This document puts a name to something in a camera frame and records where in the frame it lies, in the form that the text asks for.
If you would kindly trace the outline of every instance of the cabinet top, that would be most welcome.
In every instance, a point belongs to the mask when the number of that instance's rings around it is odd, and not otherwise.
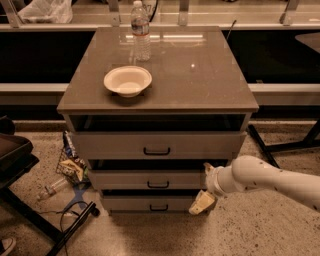
[[[152,27],[151,59],[133,57],[130,28],[98,28],[60,104],[61,114],[108,112],[254,112],[258,109],[218,27]],[[140,95],[123,98],[103,84],[121,66],[152,75]]]

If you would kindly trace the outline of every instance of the speckled floor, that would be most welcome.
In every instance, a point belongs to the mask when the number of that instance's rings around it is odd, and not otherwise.
[[[254,122],[266,143],[301,140],[311,122]],[[59,211],[73,198],[68,187],[56,196],[38,202],[42,187],[60,178],[56,173],[62,149],[63,122],[17,123],[17,135],[34,144],[37,164],[11,189],[34,210]],[[241,155],[263,157],[250,136]],[[320,175],[320,148],[274,154],[283,169]],[[319,255],[320,214],[274,191],[232,194],[220,198],[207,216],[118,215],[108,216],[98,193],[89,188],[83,195],[101,211],[90,216],[67,243],[68,255]],[[43,216],[59,228],[60,215]],[[67,227],[74,217],[66,216]],[[17,246],[12,256],[46,255],[53,243],[41,231],[0,201],[0,238],[13,236]],[[62,249],[58,255],[66,255]]]

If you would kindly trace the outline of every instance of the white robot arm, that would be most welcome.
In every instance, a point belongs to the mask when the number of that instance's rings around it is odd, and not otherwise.
[[[253,189],[277,191],[320,212],[320,176],[290,172],[273,167],[253,156],[241,156],[227,167],[205,163],[207,191],[200,191],[189,209],[199,214],[215,201],[215,196]]]

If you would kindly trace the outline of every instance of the paper bowl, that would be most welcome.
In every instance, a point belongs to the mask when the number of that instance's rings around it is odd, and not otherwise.
[[[151,74],[136,66],[115,68],[104,77],[104,85],[108,90],[127,98],[137,96],[151,81]]]

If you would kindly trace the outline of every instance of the drawer cabinet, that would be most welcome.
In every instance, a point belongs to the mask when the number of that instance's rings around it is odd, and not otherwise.
[[[258,109],[218,27],[152,33],[152,57],[138,62],[130,28],[98,28],[58,106],[109,214],[188,212],[206,189],[203,164],[231,162]],[[119,66],[147,69],[151,85],[111,93],[103,79]]]

